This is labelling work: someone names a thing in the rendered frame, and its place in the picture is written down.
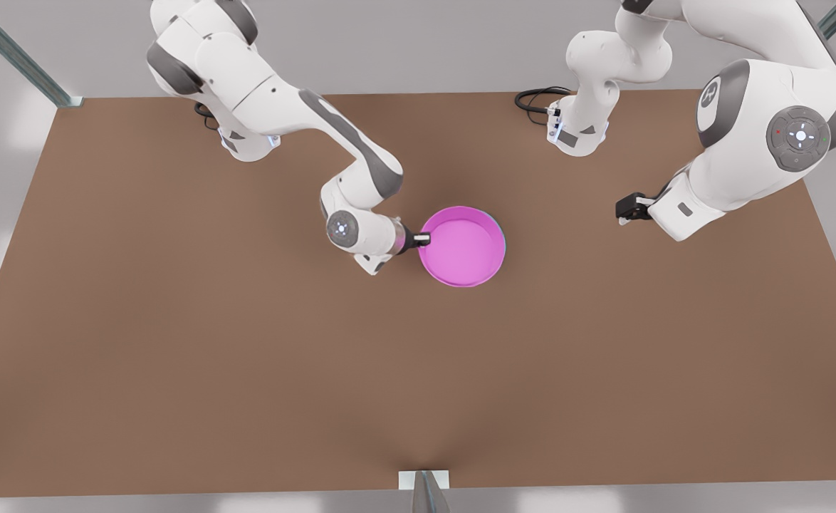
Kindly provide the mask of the pink plate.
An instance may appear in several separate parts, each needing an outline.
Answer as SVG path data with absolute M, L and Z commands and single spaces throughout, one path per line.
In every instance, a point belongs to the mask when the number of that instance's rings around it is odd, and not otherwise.
M 473 207 L 447 207 L 432 215 L 422 231 L 431 243 L 418 248 L 422 266 L 454 288 L 473 288 L 499 272 L 502 251 L 499 223 Z

